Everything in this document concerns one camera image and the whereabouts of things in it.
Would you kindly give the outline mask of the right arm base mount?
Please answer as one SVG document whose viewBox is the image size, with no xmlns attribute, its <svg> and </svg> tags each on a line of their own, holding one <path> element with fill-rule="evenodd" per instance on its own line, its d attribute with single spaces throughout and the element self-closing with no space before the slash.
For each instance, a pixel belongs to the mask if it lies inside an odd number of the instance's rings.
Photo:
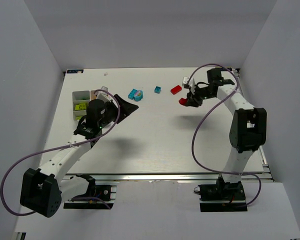
<svg viewBox="0 0 300 240">
<path fill-rule="evenodd" d="M 199 196 L 201 213 L 247 212 L 246 195 L 243 186 L 238 189 L 218 192 L 216 184 L 201 184 L 193 189 Z"/>
</svg>

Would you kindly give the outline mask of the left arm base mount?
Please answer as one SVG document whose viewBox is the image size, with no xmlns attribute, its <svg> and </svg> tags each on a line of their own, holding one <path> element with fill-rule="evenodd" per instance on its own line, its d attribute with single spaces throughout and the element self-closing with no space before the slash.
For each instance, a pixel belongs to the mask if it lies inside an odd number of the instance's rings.
<svg viewBox="0 0 300 240">
<path fill-rule="evenodd" d="M 60 189 L 63 208 L 73 210 L 111 210 L 117 194 L 116 185 L 98 182 L 88 174 L 62 180 Z"/>
</svg>

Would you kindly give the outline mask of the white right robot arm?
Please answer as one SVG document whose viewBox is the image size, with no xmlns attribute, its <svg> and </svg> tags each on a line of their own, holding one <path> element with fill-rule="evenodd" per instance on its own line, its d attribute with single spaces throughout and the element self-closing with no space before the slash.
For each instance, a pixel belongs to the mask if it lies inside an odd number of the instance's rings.
<svg viewBox="0 0 300 240">
<path fill-rule="evenodd" d="M 198 108 L 204 100 L 217 98 L 224 104 L 233 119 L 229 130 L 231 151 L 224 169 L 220 172 L 225 183 L 241 181 L 248 160 L 266 142 L 267 112 L 256 108 L 239 92 L 236 79 L 225 79 L 222 67 L 207 71 L 207 83 L 195 82 L 193 76 L 184 77 L 182 87 L 188 90 L 179 103 Z"/>
</svg>

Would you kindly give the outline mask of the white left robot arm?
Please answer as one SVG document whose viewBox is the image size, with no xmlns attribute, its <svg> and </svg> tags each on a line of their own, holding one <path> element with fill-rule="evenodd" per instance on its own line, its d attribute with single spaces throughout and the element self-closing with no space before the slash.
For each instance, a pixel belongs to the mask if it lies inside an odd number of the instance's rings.
<svg viewBox="0 0 300 240">
<path fill-rule="evenodd" d="M 103 128 L 115 126 L 139 107 L 123 100 L 118 94 L 91 100 L 86 114 L 80 118 L 67 145 L 37 169 L 29 168 L 23 175 L 20 204 L 34 212 L 52 217 L 62 203 L 104 203 L 96 180 L 84 173 L 65 180 L 64 177 L 80 158 L 104 136 Z"/>
</svg>

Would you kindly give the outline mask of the lime rounded lego brick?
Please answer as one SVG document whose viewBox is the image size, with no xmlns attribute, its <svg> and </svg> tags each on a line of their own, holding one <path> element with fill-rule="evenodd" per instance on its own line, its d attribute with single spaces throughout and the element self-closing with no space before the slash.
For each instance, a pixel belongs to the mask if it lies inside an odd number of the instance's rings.
<svg viewBox="0 0 300 240">
<path fill-rule="evenodd" d="M 78 103 L 74 105 L 74 111 L 85 111 L 87 109 L 86 103 Z"/>
</svg>

